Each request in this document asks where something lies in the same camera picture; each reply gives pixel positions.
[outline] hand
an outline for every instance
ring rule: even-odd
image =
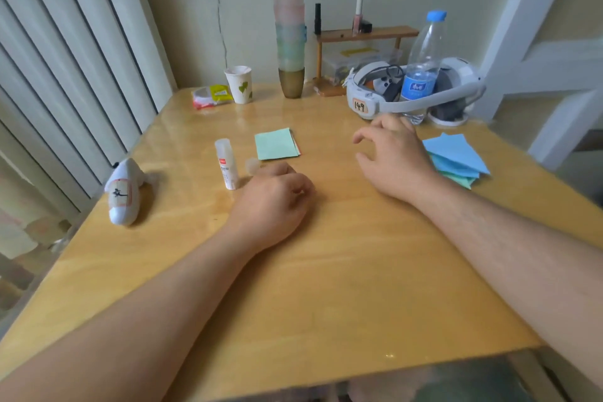
[[[358,129],[352,141],[363,139],[375,144],[375,160],[364,153],[356,153],[356,159],[364,176],[382,193],[413,203],[416,194],[438,178],[423,142],[405,117],[378,116],[370,127]]]
[[[259,253],[298,227],[314,194],[310,178],[286,162],[262,167],[242,189],[224,228]]]

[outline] blue bottle cap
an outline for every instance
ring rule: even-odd
[[[433,10],[427,13],[427,20],[430,23],[444,21],[446,19],[446,14],[444,10]]]

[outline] forearm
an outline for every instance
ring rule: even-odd
[[[0,392],[15,401],[161,400],[252,254],[217,233],[15,370]]]
[[[441,178],[413,204],[553,348],[603,387],[603,252]]]

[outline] clear plastic box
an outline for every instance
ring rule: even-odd
[[[400,64],[402,50],[392,48],[351,48],[340,52],[323,55],[323,77],[332,85],[341,85],[350,73],[351,68],[358,70],[368,63],[385,61]]]

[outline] water bottle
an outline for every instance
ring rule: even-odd
[[[406,76],[402,84],[401,101],[416,101],[433,94],[442,59],[442,41],[445,33],[446,12],[435,10],[427,13],[427,24],[422,28],[408,56]],[[404,113],[413,124],[420,124],[427,109]]]

